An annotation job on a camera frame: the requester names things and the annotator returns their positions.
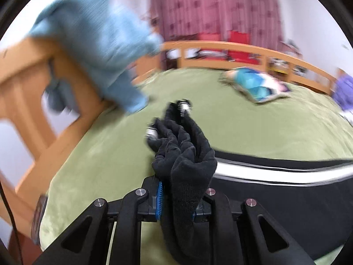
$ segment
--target bed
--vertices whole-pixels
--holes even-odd
[[[259,55],[261,64],[186,59],[189,48],[248,52]],[[158,56],[137,61],[134,83],[150,95],[151,102],[131,116],[101,101],[82,70],[52,40],[26,39],[1,53],[0,118],[13,122],[35,158],[15,188],[3,176],[1,180],[19,231],[26,236],[32,232],[36,239],[40,228],[43,249],[94,199],[122,198],[153,174],[154,155],[144,142],[144,133],[147,123],[160,117],[169,101],[190,99],[192,117],[211,146],[222,151],[270,159],[353,160],[353,128],[330,98],[335,77],[300,59],[251,45],[166,42],[163,50],[170,49],[181,52],[177,70],[158,70]],[[54,57],[57,75],[73,86],[81,110],[79,119],[58,137],[41,108],[50,57]],[[267,72],[270,58],[288,62],[285,80],[292,83],[293,97],[258,106],[218,82],[223,70],[235,67]],[[295,66],[309,69],[319,78],[295,75]],[[43,194],[48,196],[45,210],[38,203]],[[42,217],[40,223],[38,218],[33,222],[35,212]],[[0,216],[9,222],[3,204]],[[157,224],[144,224],[142,232],[142,264],[175,264]]]

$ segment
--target white wall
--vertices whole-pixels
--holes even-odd
[[[31,0],[12,22],[4,37],[0,40],[0,50],[12,46],[23,39],[31,29],[37,15],[45,6],[54,0]],[[149,0],[114,0],[116,3],[124,4],[133,10],[140,18],[149,15]],[[60,115],[47,109],[46,99],[42,100],[45,115],[58,135],[63,129],[71,124],[77,116],[64,112]],[[5,177],[16,185],[26,169],[33,162],[31,154],[21,142],[15,129],[6,120],[0,120],[0,170]],[[0,218],[0,238],[5,245],[8,244],[11,227]]]
[[[285,42],[292,39],[305,61],[331,75],[335,75],[337,67],[353,75],[352,46],[318,0],[278,0],[278,3]]]

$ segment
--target wooden headboard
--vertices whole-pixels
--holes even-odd
[[[229,61],[209,61],[186,59],[188,48],[210,48],[243,51],[258,54],[260,65]],[[182,41],[166,42],[163,50],[180,49],[181,57],[178,67],[206,67],[215,69],[232,69],[250,66],[266,71],[270,57],[279,58],[289,63],[286,80],[299,83],[319,92],[330,94],[336,81],[323,70],[300,59],[276,51],[250,45],[229,42]],[[48,59],[54,57],[54,67],[58,77],[66,78],[75,92],[80,108],[80,117],[55,136],[42,109],[41,98],[49,83]],[[328,84],[308,80],[293,73],[293,67],[299,65],[314,71],[328,79]],[[142,57],[136,61],[139,83],[161,68],[160,56]],[[31,224],[38,198],[49,188],[49,184],[66,161],[94,120],[106,108],[107,103],[96,94],[94,86],[83,70],[53,40],[27,38],[16,46],[0,53],[0,119],[13,123],[24,144],[34,158],[34,163],[26,171],[21,181],[13,188],[1,174],[1,183],[13,210],[18,230],[30,236]],[[0,203],[0,216],[10,223],[3,203]]]

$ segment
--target green blanket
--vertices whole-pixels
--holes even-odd
[[[218,82],[220,73],[163,72],[143,86],[150,96],[147,108],[130,116],[119,110],[102,113],[51,182],[40,227],[42,247],[96,198],[120,199],[153,174],[154,154],[144,135],[170,101],[190,99],[191,116],[219,150],[274,159],[353,159],[353,128],[330,97],[290,85],[292,97],[255,104]],[[141,264],[175,264],[159,224],[143,223]]]

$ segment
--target curtain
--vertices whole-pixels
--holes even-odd
[[[282,30],[277,0],[151,0],[160,33],[173,35],[249,33],[251,44],[281,50]]]

